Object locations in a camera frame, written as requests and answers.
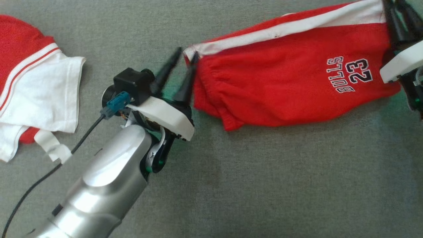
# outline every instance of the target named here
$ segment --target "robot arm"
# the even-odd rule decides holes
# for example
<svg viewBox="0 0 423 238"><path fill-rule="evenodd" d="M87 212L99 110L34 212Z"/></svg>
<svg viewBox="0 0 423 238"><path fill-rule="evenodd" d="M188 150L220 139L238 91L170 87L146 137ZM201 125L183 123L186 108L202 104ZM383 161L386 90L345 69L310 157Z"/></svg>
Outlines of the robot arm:
<svg viewBox="0 0 423 238"><path fill-rule="evenodd" d="M159 98L180 54L179 48L157 77L147 69L128 68L114 78L114 85L103 94L103 106L121 107L116 115L127 118L125 128L94 156L45 225L26 237L107 238L122 222L146 188L149 174L165 165L173 141L189 141L194 133L190 100L198 56L173 100ZM125 108L108 104L122 92L131 104ZM161 132L160 140L147 129Z"/></svg>
<svg viewBox="0 0 423 238"><path fill-rule="evenodd" d="M423 20L405 0L383 0L383 4L394 57L387 52L392 59L380 75L385 83L402 85L410 109L423 119Z"/></svg>

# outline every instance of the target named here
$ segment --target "black cable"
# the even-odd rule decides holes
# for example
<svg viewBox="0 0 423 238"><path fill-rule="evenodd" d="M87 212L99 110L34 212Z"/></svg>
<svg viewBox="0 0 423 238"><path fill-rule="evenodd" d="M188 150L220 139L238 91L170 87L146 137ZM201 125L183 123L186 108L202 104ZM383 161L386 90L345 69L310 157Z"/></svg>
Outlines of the black cable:
<svg viewBox="0 0 423 238"><path fill-rule="evenodd" d="M80 141L76 144L76 146L71 150L71 154L74 154L78 148L82 145L82 143L85 141L85 139L88 137L88 135L94 130L94 128L104 119L105 115L102 114L96 122L87 130L87 132L84 134L84 136L80 139ZM50 175L54 174L58 169L62 167L62 163L56 165L50 172L48 172L46 175L44 175L41 179L39 179L37 182L35 182L33 185L31 185L28 190L25 192L25 194L21 197L19 202L16 204L15 208L13 209L12 213L9 216L9 219L6 222L6 225L4 226L2 238L6 238L7 230L9 229L10 223L13 220L13 217L15 216L16 212L18 211L19 207L22 205L26 197L29 195L29 193L36 187L38 184L43 182L46 178L50 177Z"/></svg>
<svg viewBox="0 0 423 238"><path fill-rule="evenodd" d="M80 141L77 143L77 145L71 150L71 154L74 154L78 148L84 143L85 139L88 137L88 135L91 133L91 131L94 130L94 128L105 118L106 116L102 114L96 122L90 127L90 129L87 130L85 135L80 139Z"/></svg>

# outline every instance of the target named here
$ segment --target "clothing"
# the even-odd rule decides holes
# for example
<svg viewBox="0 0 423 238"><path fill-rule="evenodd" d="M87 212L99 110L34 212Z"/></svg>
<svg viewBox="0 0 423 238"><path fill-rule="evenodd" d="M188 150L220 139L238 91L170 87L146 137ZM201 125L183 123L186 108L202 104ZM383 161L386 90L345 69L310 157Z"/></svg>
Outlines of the clothing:
<svg viewBox="0 0 423 238"><path fill-rule="evenodd" d="M286 14L194 44L194 106L226 130L327 121L400 91L379 69L390 49L380 0Z"/></svg>
<svg viewBox="0 0 423 238"><path fill-rule="evenodd" d="M51 36L14 17L0 15L0 29L0 159L7 162L19 138L33 142L38 129L76 130L85 58L67 57Z"/></svg>

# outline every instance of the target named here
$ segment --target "white tag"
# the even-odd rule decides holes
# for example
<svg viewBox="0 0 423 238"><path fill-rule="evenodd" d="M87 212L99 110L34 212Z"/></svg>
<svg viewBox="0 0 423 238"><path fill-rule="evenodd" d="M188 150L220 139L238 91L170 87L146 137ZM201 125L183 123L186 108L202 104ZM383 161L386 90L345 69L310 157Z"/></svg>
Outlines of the white tag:
<svg viewBox="0 0 423 238"><path fill-rule="evenodd" d="M34 140L43 148L52 161L60 159L63 164L72 156L69 148L64 144L60 144L51 131L39 130L35 134Z"/></svg>

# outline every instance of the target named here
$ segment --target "red stripe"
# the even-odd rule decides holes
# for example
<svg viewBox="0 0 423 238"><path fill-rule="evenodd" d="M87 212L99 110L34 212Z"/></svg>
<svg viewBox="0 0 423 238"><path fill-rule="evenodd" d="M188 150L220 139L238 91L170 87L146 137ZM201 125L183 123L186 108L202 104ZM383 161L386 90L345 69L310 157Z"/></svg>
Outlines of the red stripe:
<svg viewBox="0 0 423 238"><path fill-rule="evenodd" d="M6 99L4 100L3 104L0 106L0 111L3 109L4 105L6 104L7 99L9 98L9 95L10 95L10 91L11 91L11 89L12 89L12 84L14 83L15 79L19 76L19 74L20 74L20 73L22 73L22 71L24 71L24 70L25 70L26 68L28 68L29 66L31 66L31 65L33 65L33 64L35 64L36 62L40 61L42 58L46 57L46 56L47 56L48 54L50 54L51 52L53 52L53 51L55 51L55 50L58 50L58 49L59 49L59 47L56 47L56 48L52 49L51 51L49 51L49 52L45 53L43 56L39 57L38 59L36 59L36 60L32 61L30 64L27 64L25 67L23 67L23 68L22 68L22 69L21 69L21 70L20 70L20 71L19 71L19 72L15 75L15 77L13 77L12 82L11 82L10 87L9 87L9 91L7 92Z"/></svg>

